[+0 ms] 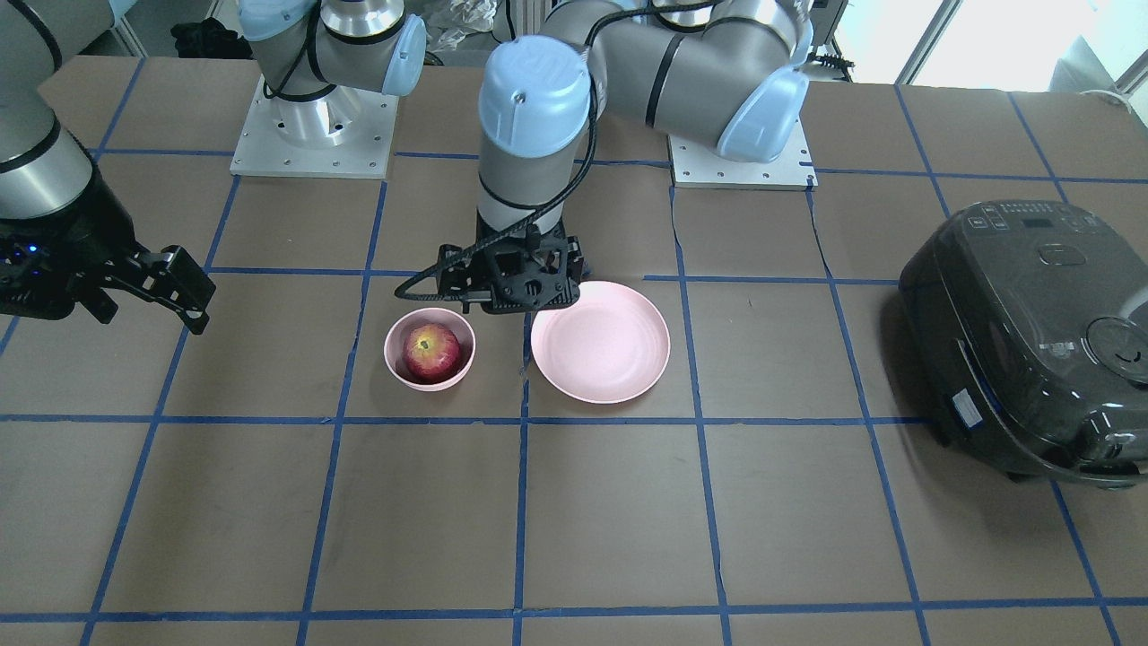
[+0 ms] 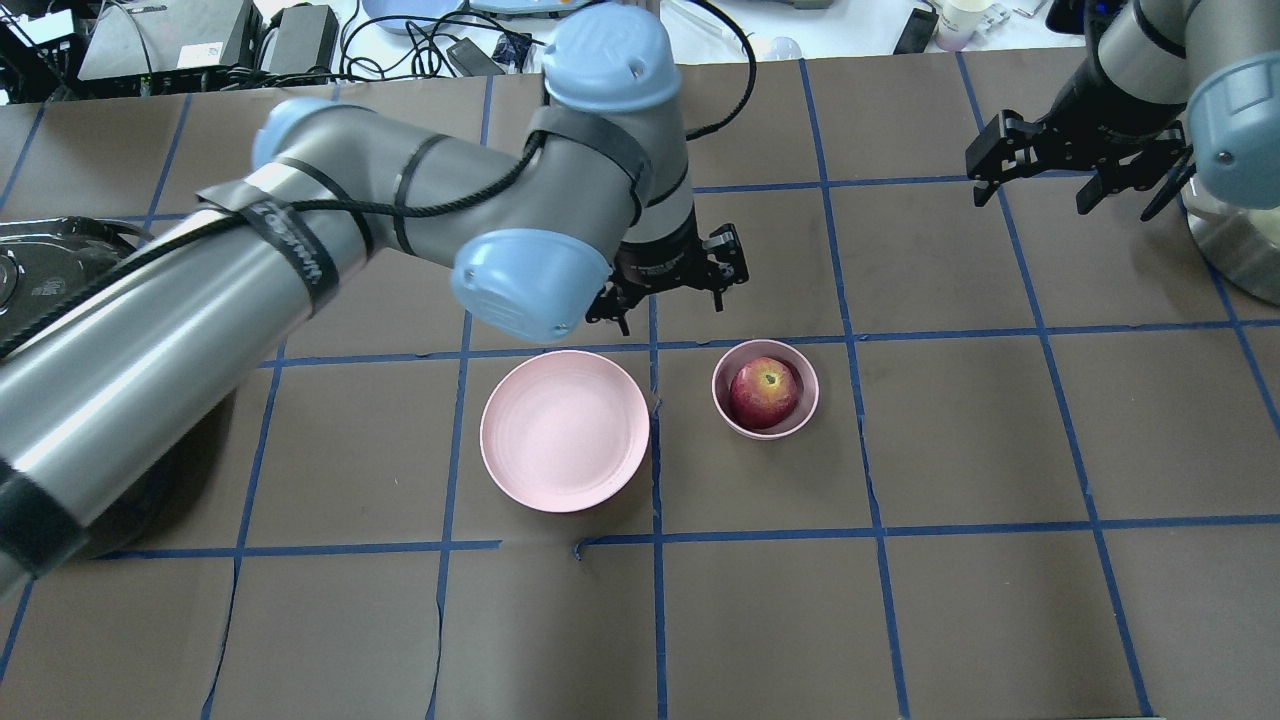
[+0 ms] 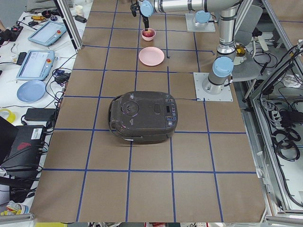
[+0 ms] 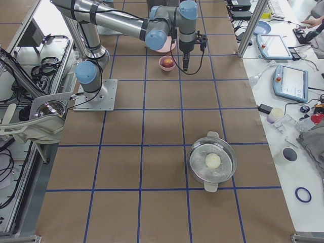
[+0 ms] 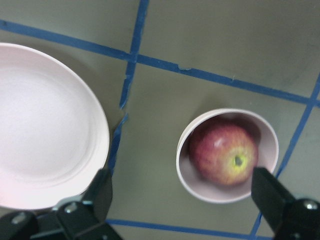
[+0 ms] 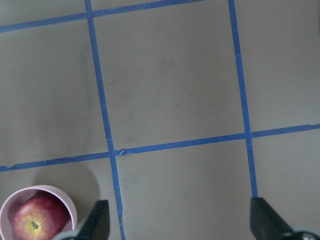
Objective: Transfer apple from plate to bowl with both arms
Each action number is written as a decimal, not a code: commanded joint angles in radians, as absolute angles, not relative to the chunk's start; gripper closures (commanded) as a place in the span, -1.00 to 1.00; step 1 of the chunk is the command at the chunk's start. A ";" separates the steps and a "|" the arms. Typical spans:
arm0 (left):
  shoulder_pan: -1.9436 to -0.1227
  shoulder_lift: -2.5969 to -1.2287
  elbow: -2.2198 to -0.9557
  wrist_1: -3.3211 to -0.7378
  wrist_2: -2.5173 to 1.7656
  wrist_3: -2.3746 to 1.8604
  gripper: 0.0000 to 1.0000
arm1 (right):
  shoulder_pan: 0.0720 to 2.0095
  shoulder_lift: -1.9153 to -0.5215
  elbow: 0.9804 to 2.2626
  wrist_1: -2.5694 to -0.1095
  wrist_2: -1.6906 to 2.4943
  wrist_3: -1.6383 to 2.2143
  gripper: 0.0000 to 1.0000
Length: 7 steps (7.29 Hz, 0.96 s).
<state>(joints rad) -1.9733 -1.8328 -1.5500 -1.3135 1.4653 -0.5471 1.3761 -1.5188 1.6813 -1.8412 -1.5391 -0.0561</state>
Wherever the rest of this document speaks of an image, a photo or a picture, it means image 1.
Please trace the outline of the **black gripper by bowl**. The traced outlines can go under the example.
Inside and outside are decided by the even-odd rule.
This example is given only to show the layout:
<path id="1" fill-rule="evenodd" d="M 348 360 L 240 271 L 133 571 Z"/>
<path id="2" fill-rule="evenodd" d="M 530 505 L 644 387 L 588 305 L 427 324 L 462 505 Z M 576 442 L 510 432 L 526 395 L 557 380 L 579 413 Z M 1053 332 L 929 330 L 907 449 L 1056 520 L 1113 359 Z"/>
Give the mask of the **black gripper by bowl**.
<path id="1" fill-rule="evenodd" d="M 117 310 L 109 289 L 135 291 L 174 312 L 189 334 L 205 332 L 212 278 L 181 246 L 144 252 L 126 209 L 102 179 L 49 215 L 3 218 L 5 316 L 59 320 L 82 303 L 96 320 Z"/>

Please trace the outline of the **black gripper over plate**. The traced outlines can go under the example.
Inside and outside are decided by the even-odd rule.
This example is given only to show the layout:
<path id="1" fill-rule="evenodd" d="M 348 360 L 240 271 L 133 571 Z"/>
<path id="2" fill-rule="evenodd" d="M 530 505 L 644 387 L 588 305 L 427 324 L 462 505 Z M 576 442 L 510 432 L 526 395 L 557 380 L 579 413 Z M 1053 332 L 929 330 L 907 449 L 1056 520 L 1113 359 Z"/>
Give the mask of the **black gripper over plate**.
<path id="1" fill-rule="evenodd" d="M 501 238 L 475 252 L 439 246 L 433 266 L 409 277 L 394 295 L 433 306 L 456 305 L 463 314 L 472 308 L 491 316 L 565 310 L 577 302 L 584 274 L 577 238 L 563 224 L 548 232 L 532 224 L 523 236 Z"/>

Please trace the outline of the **silver robot arm near cooker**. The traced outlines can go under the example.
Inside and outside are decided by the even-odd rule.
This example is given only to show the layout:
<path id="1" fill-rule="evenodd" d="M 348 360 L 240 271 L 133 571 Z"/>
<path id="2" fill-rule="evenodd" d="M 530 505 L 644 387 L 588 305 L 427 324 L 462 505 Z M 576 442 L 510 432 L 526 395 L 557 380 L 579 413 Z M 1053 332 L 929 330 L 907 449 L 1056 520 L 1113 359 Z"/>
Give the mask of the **silver robot arm near cooker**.
<path id="1" fill-rule="evenodd" d="M 561 1 L 541 31 L 501 44 L 478 94 L 476 239 L 441 246 L 398 299 L 488 314 L 565 310 L 585 255 L 563 207 L 614 114 L 766 164 L 786 150 L 809 78 L 809 1 Z"/>

